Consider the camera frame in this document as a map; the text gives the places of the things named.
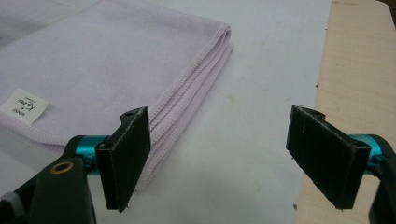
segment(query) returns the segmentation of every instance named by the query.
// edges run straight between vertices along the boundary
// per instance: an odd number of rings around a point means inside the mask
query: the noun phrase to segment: microfiber cloth
[[[142,1],[101,1],[0,49],[0,104],[16,89],[49,103],[32,124],[0,124],[43,147],[109,135],[147,105],[151,152],[136,189],[158,170],[230,56],[230,27]]]

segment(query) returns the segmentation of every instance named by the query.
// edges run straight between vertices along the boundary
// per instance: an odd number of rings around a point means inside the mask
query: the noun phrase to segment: logo on tag
[[[48,102],[17,89],[2,105],[0,111],[31,125],[46,110]]]

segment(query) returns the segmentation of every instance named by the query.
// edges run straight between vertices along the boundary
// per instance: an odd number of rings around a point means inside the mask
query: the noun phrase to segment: fabric label
[[[14,91],[2,105],[0,111],[32,125],[46,110],[48,102],[20,89]]]

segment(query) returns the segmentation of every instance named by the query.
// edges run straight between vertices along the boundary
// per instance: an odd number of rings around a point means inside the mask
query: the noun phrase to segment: towel
[[[44,148],[109,135],[147,105],[152,150],[136,189],[160,168],[232,50],[228,24],[137,0],[101,1],[0,49],[0,104],[15,90],[48,102],[32,124],[0,124]]]

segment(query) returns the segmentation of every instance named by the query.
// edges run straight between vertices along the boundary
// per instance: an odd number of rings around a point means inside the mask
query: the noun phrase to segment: white tag
[[[14,91],[2,105],[0,111],[32,125],[46,110],[48,102],[20,89]]]

